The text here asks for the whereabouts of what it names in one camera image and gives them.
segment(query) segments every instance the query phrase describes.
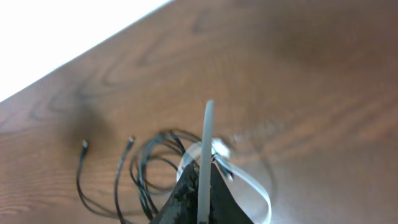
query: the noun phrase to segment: wood grain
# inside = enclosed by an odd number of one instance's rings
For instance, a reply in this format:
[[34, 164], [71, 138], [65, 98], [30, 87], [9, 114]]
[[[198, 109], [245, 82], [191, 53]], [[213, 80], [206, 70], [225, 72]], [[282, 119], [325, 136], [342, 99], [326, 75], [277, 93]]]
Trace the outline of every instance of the wood grain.
[[[175, 1], [0, 103], [1, 223], [117, 223], [117, 161], [162, 128], [215, 133], [271, 191], [273, 223], [398, 222], [398, 2]], [[162, 163], [151, 182], [174, 182]], [[255, 221], [266, 206], [231, 190]], [[161, 207], [164, 198], [157, 199]], [[126, 169], [121, 206], [147, 223]]]

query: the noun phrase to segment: wooden surface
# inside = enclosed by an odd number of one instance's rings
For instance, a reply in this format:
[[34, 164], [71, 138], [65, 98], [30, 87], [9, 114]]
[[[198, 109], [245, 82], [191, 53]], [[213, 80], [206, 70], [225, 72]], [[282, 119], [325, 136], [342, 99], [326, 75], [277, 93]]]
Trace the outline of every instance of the wooden surface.
[[[81, 140], [83, 190], [114, 208], [128, 137], [200, 134], [214, 99], [215, 133], [270, 190], [273, 223], [397, 223], [397, 12], [367, 0], [165, 6], [0, 103], [0, 222], [117, 223], [78, 200]], [[162, 163], [149, 172], [175, 180]], [[122, 208], [147, 223], [122, 176]], [[233, 187], [237, 201], [261, 221], [265, 205], [244, 189]]]

